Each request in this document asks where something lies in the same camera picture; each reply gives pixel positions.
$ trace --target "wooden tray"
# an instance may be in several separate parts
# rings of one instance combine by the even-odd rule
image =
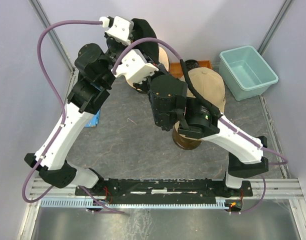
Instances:
[[[213,69],[209,60],[198,61],[201,67]],[[182,68],[179,62],[172,62],[169,67],[169,72],[173,77],[181,78],[183,76]]]

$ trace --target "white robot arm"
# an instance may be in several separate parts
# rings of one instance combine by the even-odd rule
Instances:
[[[158,62],[152,60],[155,56],[148,54],[144,48],[128,52],[116,69],[116,73],[112,74],[113,62],[126,46],[131,44],[134,37],[132,35],[134,23],[121,17],[114,19],[101,17],[100,20],[103,22],[103,27],[109,27],[105,33],[108,51],[104,53],[94,43],[81,48],[75,61],[75,66],[79,69],[79,78],[65,105],[67,117],[64,124],[61,124],[62,119],[60,119],[42,147],[36,153],[28,153],[24,159],[32,167],[39,158],[42,158],[37,170],[44,181],[58,188],[64,188],[68,184],[85,186],[88,189],[103,188],[104,179],[98,173],[68,163],[66,156],[83,127],[110,95],[108,90],[111,89],[115,78],[121,76],[124,76],[129,83],[138,85],[149,77],[149,99],[154,122],[162,130],[169,131],[179,120],[182,127],[179,128],[180,134],[188,137],[194,134],[194,138],[213,142],[230,152],[225,179],[228,188],[239,189],[243,178],[267,172],[267,159],[263,158],[261,150],[263,141],[243,132],[224,115],[213,116],[211,120],[203,115],[204,112],[200,112],[198,118],[202,116],[201,121],[199,120],[199,124],[193,124],[190,120],[193,117],[196,119],[197,116],[188,114],[190,111],[187,108],[186,96],[188,85],[162,72],[157,67]],[[46,145],[60,126],[62,131],[47,153],[42,156]],[[241,134],[258,145],[246,140]]]

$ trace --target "white bracket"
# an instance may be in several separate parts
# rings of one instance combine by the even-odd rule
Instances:
[[[106,31],[106,34],[114,38],[116,41],[128,46],[131,44],[131,40],[129,38],[131,36],[133,26],[134,23],[132,21],[116,16],[114,18],[112,27]]]
[[[243,179],[244,178],[232,176],[228,171],[226,171],[225,185],[230,189],[239,189],[242,186]]]
[[[110,19],[106,16],[101,16],[99,18],[99,21],[102,22],[102,27],[103,28],[108,28],[110,25]]]
[[[152,76],[159,69],[148,63],[140,50],[132,49],[122,59],[116,69],[116,78],[125,76],[126,81],[133,86],[134,83],[141,84],[148,76]]]

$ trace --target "cable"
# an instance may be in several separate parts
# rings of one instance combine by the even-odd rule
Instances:
[[[238,134],[239,136],[241,136],[242,138],[244,138],[245,140],[247,140],[248,142],[250,142],[251,144],[253,144],[255,147],[257,147],[258,149],[261,149],[263,151],[266,151],[268,153],[274,154],[278,157],[280,157],[281,159],[283,159],[282,162],[269,162],[268,165],[285,165],[289,163],[289,160],[282,154],[280,154],[277,151],[274,151],[272,149],[269,149],[267,147],[263,147],[260,144],[258,144],[256,141],[254,141],[253,139],[251,139],[249,136],[245,135],[243,132],[238,131],[234,126],[232,126],[229,122],[225,121],[223,118],[219,118],[218,119],[222,124],[224,124],[226,127],[228,127],[230,130],[232,130],[233,132],[235,132],[236,134]]]
[[[120,56],[117,58],[113,68],[112,68],[112,73],[116,74],[117,73],[117,69],[118,66],[120,64],[120,62],[122,61],[122,59],[126,56],[126,54],[129,53],[129,51],[131,51],[133,48],[135,48],[137,45],[142,44],[142,43],[146,43],[146,42],[153,42],[153,43],[158,43],[163,45],[164,47],[166,47],[168,50],[170,50],[178,60],[181,60],[181,56],[178,54],[177,51],[175,51],[175,49],[173,47],[171,47],[170,45],[168,45],[165,41],[162,41],[160,39],[154,38],[154,37],[144,37],[141,38],[139,40],[136,40],[134,42],[132,42],[130,45],[128,45],[123,52],[120,54]]]
[[[105,208],[106,210],[109,210],[109,211],[99,211],[97,213],[110,213],[110,214],[123,214],[124,212],[123,211],[117,211],[117,210],[114,210],[112,208],[109,208],[107,206],[105,206],[104,203],[98,201],[94,196],[92,196],[92,194],[87,190],[87,188],[85,186],[79,186],[84,192],[86,192],[87,195],[89,195],[91,197],[91,199],[93,199],[93,201],[98,204],[99,206],[102,206],[103,208]]]
[[[267,182],[265,181],[264,176],[260,175],[260,177],[263,179],[263,185],[264,186],[263,186],[263,194],[262,194],[261,198],[259,199],[258,203],[256,205],[250,207],[247,210],[240,211],[240,212],[233,212],[233,211],[231,211],[229,214],[235,214],[235,215],[245,214],[245,213],[248,213],[248,212],[252,211],[253,209],[257,208],[258,206],[260,206],[260,204],[263,202],[265,193],[267,191]]]
[[[108,188],[106,186],[103,189],[105,191],[105,200],[106,201],[108,200],[108,194],[109,194],[109,202],[108,202],[108,204],[111,204],[112,201],[113,201],[112,194],[109,192],[109,190],[108,190]]]
[[[193,83],[190,79],[189,76],[189,71],[187,69],[187,65],[185,64],[183,59],[179,60],[181,68],[182,68],[182,72],[183,72],[183,76],[185,79],[185,82],[187,83],[187,87],[188,89],[191,91],[191,93],[196,97],[196,99],[204,106],[207,108],[207,110],[213,115],[216,116],[218,118],[220,118],[222,116],[220,109],[213,105],[211,102],[209,102],[208,100],[206,100],[193,86]]]
[[[70,24],[86,24],[86,25],[101,25],[102,21],[86,21],[86,20],[67,20],[67,21],[60,21],[57,23],[54,23],[52,25],[50,25],[49,27],[47,27],[39,36],[38,42],[37,42],[37,59],[38,59],[38,63],[41,67],[41,70],[49,84],[49,86],[51,87],[51,89],[53,90],[59,104],[61,107],[61,115],[62,115],[62,119],[61,119],[61,125],[64,124],[65,119],[66,119],[66,112],[65,112],[65,106],[64,103],[62,102],[61,96],[58,93],[58,91],[56,90],[54,84],[52,83],[46,69],[45,66],[43,64],[43,60],[42,60],[42,55],[41,55],[41,46],[42,46],[42,41],[44,39],[44,37],[48,34],[49,31],[51,31],[52,29],[59,27],[59,26],[63,26],[63,25],[70,25]],[[51,138],[51,140],[49,141],[49,143],[46,145],[44,151],[41,154],[41,158],[36,162],[36,164],[34,165],[34,167],[31,169],[31,171],[29,172],[29,174],[27,175],[23,187],[22,187],[22,198],[25,202],[27,203],[35,203],[38,200],[40,200],[41,198],[43,198],[51,189],[53,186],[50,186],[41,196],[37,197],[36,199],[28,199],[26,196],[26,188],[28,185],[28,182],[30,180],[30,178],[32,177],[32,175],[34,174],[35,170],[38,168],[38,166],[40,165],[40,163],[43,160],[43,157],[45,156],[45,154],[47,153],[47,151],[49,150],[50,146],[52,145],[52,143],[55,141],[55,139],[57,138],[57,136],[59,135],[59,133],[61,132],[62,127],[60,126],[57,131],[55,132],[55,134],[53,135],[53,137]]]

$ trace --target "blue object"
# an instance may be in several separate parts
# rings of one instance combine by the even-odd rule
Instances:
[[[96,127],[98,124],[99,124],[99,119],[100,119],[100,111],[99,110],[97,112],[97,114],[95,114],[93,116],[93,118],[85,125],[86,128],[89,128],[89,127]]]
[[[219,74],[237,101],[264,93],[279,77],[252,46],[220,53]]]

